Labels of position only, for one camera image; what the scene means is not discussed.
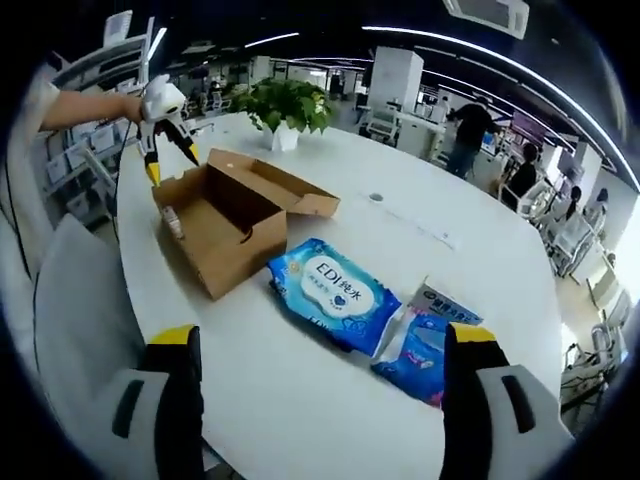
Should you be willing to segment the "person's left hand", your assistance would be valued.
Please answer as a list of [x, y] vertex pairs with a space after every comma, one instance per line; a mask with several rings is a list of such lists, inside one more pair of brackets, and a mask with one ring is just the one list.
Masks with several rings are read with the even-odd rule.
[[111, 94], [107, 98], [107, 118], [115, 120], [125, 118], [130, 122], [139, 124], [143, 120], [142, 98], [134, 95]]

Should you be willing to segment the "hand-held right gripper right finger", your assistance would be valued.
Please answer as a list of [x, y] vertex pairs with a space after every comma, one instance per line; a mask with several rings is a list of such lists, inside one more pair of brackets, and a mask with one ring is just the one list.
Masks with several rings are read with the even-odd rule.
[[539, 479], [568, 448], [557, 398], [481, 326], [446, 327], [442, 479]]

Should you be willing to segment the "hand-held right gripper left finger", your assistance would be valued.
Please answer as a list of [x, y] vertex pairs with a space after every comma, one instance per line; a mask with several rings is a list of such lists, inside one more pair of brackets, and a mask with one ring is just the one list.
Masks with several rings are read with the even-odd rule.
[[97, 399], [97, 462], [108, 479], [203, 479], [200, 329], [171, 328]]

